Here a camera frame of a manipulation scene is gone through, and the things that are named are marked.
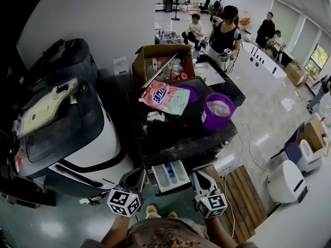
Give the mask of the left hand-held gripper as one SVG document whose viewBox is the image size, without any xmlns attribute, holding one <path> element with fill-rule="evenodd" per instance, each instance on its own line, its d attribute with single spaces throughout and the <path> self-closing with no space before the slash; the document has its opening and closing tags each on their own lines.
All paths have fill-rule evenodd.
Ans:
<svg viewBox="0 0 331 248">
<path fill-rule="evenodd" d="M 140 210 L 142 203 L 140 196 L 146 180 L 146 170 L 142 167 L 135 168 L 125 173 L 119 181 L 123 189 L 111 189 L 107 199 L 110 210 L 117 215 L 131 217 Z"/>
</svg>

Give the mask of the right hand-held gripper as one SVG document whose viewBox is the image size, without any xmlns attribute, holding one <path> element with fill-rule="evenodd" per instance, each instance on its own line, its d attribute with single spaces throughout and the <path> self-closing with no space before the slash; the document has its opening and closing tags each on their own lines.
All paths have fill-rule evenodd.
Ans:
<svg viewBox="0 0 331 248">
<path fill-rule="evenodd" d="M 202 171 L 194 171 L 193 179 L 194 190 L 197 194 L 195 196 L 196 209 L 205 219 L 222 215 L 228 204 L 225 194 L 217 191 L 218 187 L 215 180 Z"/>
</svg>

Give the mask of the large open cardboard box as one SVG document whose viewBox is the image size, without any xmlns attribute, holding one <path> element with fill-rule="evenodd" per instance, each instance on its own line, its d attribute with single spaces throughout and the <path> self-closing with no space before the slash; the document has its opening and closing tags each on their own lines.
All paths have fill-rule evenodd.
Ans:
<svg viewBox="0 0 331 248">
<path fill-rule="evenodd" d="M 296 142 L 301 143 L 302 140 L 308 142 L 313 152 L 320 149 L 326 149 L 329 142 L 328 128 L 324 123 L 324 118 L 318 113 L 314 113 L 312 117 L 305 123 L 303 133 L 297 136 Z"/>
</svg>

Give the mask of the person's left shoe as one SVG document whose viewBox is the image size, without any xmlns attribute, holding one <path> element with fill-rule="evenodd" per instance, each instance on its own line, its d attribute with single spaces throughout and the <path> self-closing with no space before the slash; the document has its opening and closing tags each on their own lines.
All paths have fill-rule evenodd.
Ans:
<svg viewBox="0 0 331 248">
<path fill-rule="evenodd" d="M 148 205 L 146 207 L 146 219 L 151 219 L 151 218 L 159 218 L 159 214 L 157 212 L 157 208 L 155 205 Z"/>
</svg>

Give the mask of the white paper scraps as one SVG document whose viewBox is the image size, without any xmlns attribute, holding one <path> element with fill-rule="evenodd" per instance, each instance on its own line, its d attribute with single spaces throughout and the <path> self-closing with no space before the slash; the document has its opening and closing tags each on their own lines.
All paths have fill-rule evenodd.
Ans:
<svg viewBox="0 0 331 248">
<path fill-rule="evenodd" d="M 96 206 L 99 204 L 99 197 L 93 197 L 93 198 L 82 198 L 79 200 L 80 204 L 88 204 L 91 206 Z"/>
</svg>

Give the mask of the black front-load washing machine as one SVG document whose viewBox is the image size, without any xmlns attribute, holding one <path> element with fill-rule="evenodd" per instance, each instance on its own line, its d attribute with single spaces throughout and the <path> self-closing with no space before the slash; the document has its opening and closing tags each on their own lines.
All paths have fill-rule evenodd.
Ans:
<svg viewBox="0 0 331 248">
<path fill-rule="evenodd" d="M 175 86 L 192 85 L 199 91 L 199 99 L 189 103 L 181 116 L 165 114 L 165 121 L 147 121 L 154 109 L 139 102 L 144 92 L 136 89 L 127 95 L 128 119 L 125 142 L 136 166 L 147 170 L 153 166 L 181 160 L 187 169 L 209 164 L 222 145 L 237 133 L 229 120 L 217 131 L 202 126 L 201 116 L 206 97 L 213 93 L 200 77 L 175 82 Z"/>
</svg>

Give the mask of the white crumpled tissue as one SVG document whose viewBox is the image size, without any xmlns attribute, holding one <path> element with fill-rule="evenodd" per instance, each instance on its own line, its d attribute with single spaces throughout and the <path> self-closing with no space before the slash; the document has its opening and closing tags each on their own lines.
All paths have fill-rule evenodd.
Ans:
<svg viewBox="0 0 331 248">
<path fill-rule="evenodd" d="M 147 115 L 147 121 L 149 122 L 153 122 L 153 121 L 161 121 L 164 122 L 165 121 L 165 115 L 164 113 L 159 113 L 158 111 L 154 111 L 154 112 L 149 112 Z"/>
</svg>

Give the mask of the black sink counter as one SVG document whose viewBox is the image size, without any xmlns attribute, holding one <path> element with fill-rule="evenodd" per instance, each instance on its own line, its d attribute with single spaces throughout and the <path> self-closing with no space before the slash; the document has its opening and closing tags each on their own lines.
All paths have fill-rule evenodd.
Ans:
<svg viewBox="0 0 331 248">
<path fill-rule="evenodd" d="M 216 84 L 209 86 L 212 91 L 219 92 L 221 94 L 225 94 L 228 96 L 234 103 L 235 107 L 240 107 L 245 99 L 246 96 L 243 92 L 236 86 L 236 84 L 230 79 L 230 77 L 203 51 L 193 52 L 192 59 L 197 60 L 196 63 L 204 63 L 208 62 L 211 66 L 223 77 L 225 80 L 224 83 Z"/>
</svg>

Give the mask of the red plastic parts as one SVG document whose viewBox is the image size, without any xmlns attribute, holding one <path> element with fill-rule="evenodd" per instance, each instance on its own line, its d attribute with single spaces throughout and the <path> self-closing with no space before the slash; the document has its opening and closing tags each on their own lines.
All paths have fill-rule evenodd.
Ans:
<svg viewBox="0 0 331 248">
<path fill-rule="evenodd" d="M 178 80 L 186 80 L 195 76 L 194 72 L 191 71 L 188 63 L 181 63 L 182 71 L 177 76 Z"/>
</svg>

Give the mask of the long metal rod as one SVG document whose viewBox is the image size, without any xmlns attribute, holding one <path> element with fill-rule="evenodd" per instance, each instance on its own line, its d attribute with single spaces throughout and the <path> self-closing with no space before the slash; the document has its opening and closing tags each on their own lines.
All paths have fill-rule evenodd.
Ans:
<svg viewBox="0 0 331 248">
<path fill-rule="evenodd" d="M 176 56 L 177 56 L 177 53 L 175 53 L 171 58 L 169 58 L 168 61 L 162 67 L 160 67 L 157 70 L 157 72 L 149 80 L 147 80 L 145 82 L 145 84 L 142 86 L 142 88 L 148 87 L 152 83 L 152 81 L 154 81 L 156 79 L 156 77 L 161 75 L 163 73 L 163 70 L 166 68 L 166 66 L 168 66 Z"/>
</svg>

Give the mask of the clear plastic bottle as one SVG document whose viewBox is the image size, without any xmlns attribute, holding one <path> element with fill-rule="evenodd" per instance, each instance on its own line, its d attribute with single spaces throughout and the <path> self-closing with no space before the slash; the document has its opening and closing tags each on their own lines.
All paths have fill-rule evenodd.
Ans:
<svg viewBox="0 0 331 248">
<path fill-rule="evenodd" d="M 144 63 L 146 79 L 149 80 L 167 61 L 168 57 L 146 58 Z M 156 77 L 158 81 L 175 81 L 183 72 L 180 59 L 174 58 Z"/>
</svg>

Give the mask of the white bathtub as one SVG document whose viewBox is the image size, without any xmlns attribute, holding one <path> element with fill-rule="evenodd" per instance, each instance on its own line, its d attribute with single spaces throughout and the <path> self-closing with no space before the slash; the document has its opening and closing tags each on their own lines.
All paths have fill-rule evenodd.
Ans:
<svg viewBox="0 0 331 248">
<path fill-rule="evenodd" d="M 286 73 L 262 50 L 259 58 L 254 58 L 253 47 L 257 46 L 243 42 L 234 65 L 235 74 L 243 76 L 261 93 L 278 89 L 287 77 Z"/>
</svg>

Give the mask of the dark grey appliance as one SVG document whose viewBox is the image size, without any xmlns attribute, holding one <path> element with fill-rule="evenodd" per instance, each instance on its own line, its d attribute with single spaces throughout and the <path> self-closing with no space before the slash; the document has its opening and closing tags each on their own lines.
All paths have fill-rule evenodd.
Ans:
<svg viewBox="0 0 331 248">
<path fill-rule="evenodd" d="M 89 46 L 84 39 L 60 39 L 52 44 L 28 72 L 31 83 L 45 80 L 53 84 L 79 77 L 95 86 L 98 69 Z"/>
</svg>

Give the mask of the sealed brown cardboard box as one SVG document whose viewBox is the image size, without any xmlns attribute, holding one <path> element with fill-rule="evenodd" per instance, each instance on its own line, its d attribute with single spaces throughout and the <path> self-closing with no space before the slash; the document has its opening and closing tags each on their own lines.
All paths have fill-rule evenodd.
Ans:
<svg viewBox="0 0 331 248">
<path fill-rule="evenodd" d="M 284 72 L 296 88 L 302 87 L 308 80 L 308 74 L 305 69 L 297 64 L 288 63 Z"/>
</svg>

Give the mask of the wooden shelter frame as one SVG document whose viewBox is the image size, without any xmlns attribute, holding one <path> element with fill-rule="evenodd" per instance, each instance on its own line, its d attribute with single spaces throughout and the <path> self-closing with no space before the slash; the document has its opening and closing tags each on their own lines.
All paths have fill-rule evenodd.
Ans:
<svg viewBox="0 0 331 248">
<path fill-rule="evenodd" d="M 37 191 L 11 191 L 0 189 L 0 198 L 14 205 L 21 205 L 36 209 L 40 206 L 55 207 L 54 193 L 42 193 Z"/>
</svg>

